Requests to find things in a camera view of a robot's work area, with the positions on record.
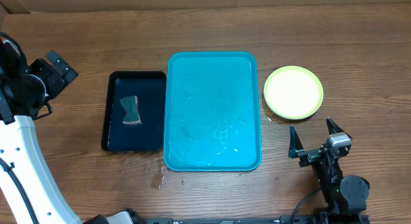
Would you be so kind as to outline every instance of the yellow-green plate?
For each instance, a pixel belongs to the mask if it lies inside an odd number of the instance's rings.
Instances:
[[[320,108],[323,97],[320,80],[303,67],[281,67],[271,73],[264,85],[268,107],[286,119],[310,117]]]

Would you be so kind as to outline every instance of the green sponge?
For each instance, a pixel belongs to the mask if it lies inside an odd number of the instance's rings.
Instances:
[[[120,103],[126,111],[126,116],[123,119],[125,125],[141,124],[137,96],[127,96],[120,99]]]

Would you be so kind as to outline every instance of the wooden tabletop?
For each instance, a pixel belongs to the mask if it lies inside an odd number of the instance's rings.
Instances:
[[[261,94],[263,161],[254,171],[177,173],[162,152],[101,149],[110,73],[166,72],[176,52],[214,50],[252,53],[260,92],[279,67],[315,73],[324,102],[294,123],[303,145],[325,142],[331,116],[353,136],[340,166],[370,182],[371,221],[411,220],[411,4],[7,15],[3,31],[29,63],[54,49],[80,74],[35,124],[57,185],[83,220],[127,207],[145,218],[277,217],[318,187],[311,168],[287,157],[290,123]],[[299,213],[323,206],[318,194]],[[0,220],[15,222],[3,195]]]

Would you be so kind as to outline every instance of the turquoise tray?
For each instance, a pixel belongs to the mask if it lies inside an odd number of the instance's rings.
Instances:
[[[164,162],[175,171],[250,171],[261,162],[256,60],[185,52],[168,61]]]

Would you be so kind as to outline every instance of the beige wall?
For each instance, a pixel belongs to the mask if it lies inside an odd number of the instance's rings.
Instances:
[[[222,8],[301,4],[404,3],[411,0],[0,0],[11,13]]]

